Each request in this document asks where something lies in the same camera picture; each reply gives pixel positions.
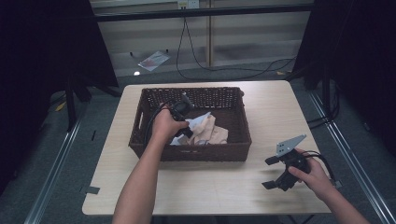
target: human hand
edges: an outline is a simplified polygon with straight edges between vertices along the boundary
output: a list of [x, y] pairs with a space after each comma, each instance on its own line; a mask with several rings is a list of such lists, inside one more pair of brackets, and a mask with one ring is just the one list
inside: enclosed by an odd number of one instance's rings
[[175, 121], [168, 107], [164, 106], [152, 125], [152, 137], [161, 137], [163, 140], [168, 140], [178, 130], [187, 128], [188, 126], [189, 123], [187, 121]]
[[[299, 153], [305, 153], [304, 150], [296, 148]], [[305, 184], [312, 189], [317, 197], [322, 201], [325, 200], [326, 195], [331, 194], [332, 191], [336, 190], [335, 187], [327, 177], [322, 166], [318, 161], [313, 158], [306, 158], [311, 172], [309, 174], [295, 168], [289, 167], [289, 173], [296, 176], [300, 180], [304, 181]]]

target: table top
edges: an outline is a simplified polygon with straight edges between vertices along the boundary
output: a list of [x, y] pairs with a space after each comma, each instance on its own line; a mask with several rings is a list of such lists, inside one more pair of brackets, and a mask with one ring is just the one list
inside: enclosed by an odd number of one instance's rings
[[111, 124], [82, 211], [112, 215], [120, 191], [138, 158], [128, 147], [143, 88], [239, 87], [252, 144], [244, 162], [161, 162], [153, 215], [276, 215], [330, 213], [305, 184], [284, 192], [265, 189], [262, 182], [277, 179], [283, 163], [267, 165], [276, 144], [305, 133], [299, 148], [318, 151], [303, 112], [286, 81], [174, 83], [127, 86]]

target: black device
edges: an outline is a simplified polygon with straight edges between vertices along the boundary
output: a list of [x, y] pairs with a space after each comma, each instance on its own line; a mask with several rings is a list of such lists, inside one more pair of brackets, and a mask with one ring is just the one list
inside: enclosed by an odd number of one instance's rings
[[287, 154], [281, 156], [281, 157], [271, 157], [265, 160], [265, 162], [268, 165], [275, 164], [279, 161], [282, 161], [286, 165], [285, 172], [276, 180], [268, 181], [262, 183], [266, 189], [274, 189], [274, 188], [279, 188], [283, 189], [284, 191], [291, 189], [294, 184], [298, 181], [298, 178], [289, 173], [288, 169], [290, 166], [294, 166], [307, 174], [311, 172], [311, 169], [309, 168], [309, 165], [306, 161], [305, 156], [300, 154], [296, 149], [292, 149], [290, 152]]
[[[194, 108], [194, 105], [191, 103], [189, 97], [187, 97], [186, 92], [181, 94], [181, 101], [176, 102], [170, 105], [169, 111], [172, 114], [172, 117], [176, 121], [184, 121], [184, 117], [190, 113], [190, 111]], [[190, 127], [180, 129], [176, 136], [180, 136], [181, 134], [186, 135], [187, 137], [192, 137], [192, 130]]]
[[294, 166], [299, 170], [302, 170], [309, 174], [311, 172], [311, 168], [309, 167], [308, 161], [306, 158], [310, 157], [318, 157], [323, 161], [326, 166], [326, 169], [330, 175], [330, 181], [336, 188], [341, 188], [342, 184], [340, 181], [335, 181], [332, 170], [330, 169], [329, 163], [327, 163], [326, 159], [316, 151], [305, 151], [304, 153], [298, 152], [295, 147], [306, 138], [306, 134], [299, 135], [297, 137], [291, 138], [284, 142], [280, 142], [276, 145], [276, 155], [270, 157], [265, 160], [268, 165], [272, 165], [282, 161], [286, 165], [285, 172], [277, 179], [271, 180], [267, 182], [263, 182], [262, 184], [266, 189], [283, 189], [284, 191], [291, 189], [294, 184], [298, 181], [298, 178], [289, 173], [288, 169], [290, 166]]
[[[155, 120], [155, 117], [161, 112], [164, 106], [168, 105], [168, 109], [172, 115], [172, 118], [176, 121], [184, 121], [185, 116], [190, 113], [192, 109], [194, 109], [194, 104], [191, 103], [189, 97], [186, 92], [181, 93], [181, 101], [176, 102], [174, 99], [168, 100], [167, 102], [161, 104], [154, 114], [151, 116], [150, 121], [148, 122], [148, 128], [146, 129], [145, 139], [144, 139], [144, 148], [149, 143], [149, 131], [151, 130], [152, 122]], [[187, 137], [192, 137], [192, 130], [190, 127], [180, 129], [175, 136], [178, 137], [181, 134], [186, 135]]]

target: brown wicker basket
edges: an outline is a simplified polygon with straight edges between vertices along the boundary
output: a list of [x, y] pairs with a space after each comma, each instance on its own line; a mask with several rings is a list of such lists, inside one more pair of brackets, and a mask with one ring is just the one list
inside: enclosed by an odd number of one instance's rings
[[251, 145], [248, 121], [242, 101], [243, 92], [236, 87], [143, 89], [136, 110], [129, 147], [140, 158], [143, 141], [152, 113], [170, 99], [181, 100], [186, 92], [195, 108], [186, 119], [206, 112], [216, 118], [216, 126], [229, 131], [227, 144], [205, 146], [170, 146], [163, 150], [161, 161], [245, 161]]

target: black tool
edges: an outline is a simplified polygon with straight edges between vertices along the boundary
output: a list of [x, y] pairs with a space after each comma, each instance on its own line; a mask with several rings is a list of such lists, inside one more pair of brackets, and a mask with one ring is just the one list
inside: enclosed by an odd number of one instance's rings
[[305, 138], [306, 134], [302, 134], [276, 145], [276, 155], [266, 159], [265, 162], [268, 165], [272, 165], [282, 161], [285, 163], [286, 169], [277, 180], [262, 183], [266, 189], [279, 188], [283, 189], [284, 191], [291, 189], [298, 181], [298, 178], [289, 173], [288, 169], [290, 166], [294, 166], [306, 172], [307, 174], [311, 172], [305, 156], [294, 149]]
[[[194, 109], [194, 105], [191, 103], [189, 97], [187, 97], [186, 92], [183, 92], [181, 94], [181, 101], [176, 102], [172, 105], [170, 105], [169, 111], [172, 114], [172, 117], [176, 121], [184, 121], [184, 117], [190, 113], [190, 111]], [[191, 138], [192, 137], [192, 130], [190, 127], [180, 129], [177, 133], [176, 136], [179, 137], [181, 134], [186, 135], [187, 137]]]

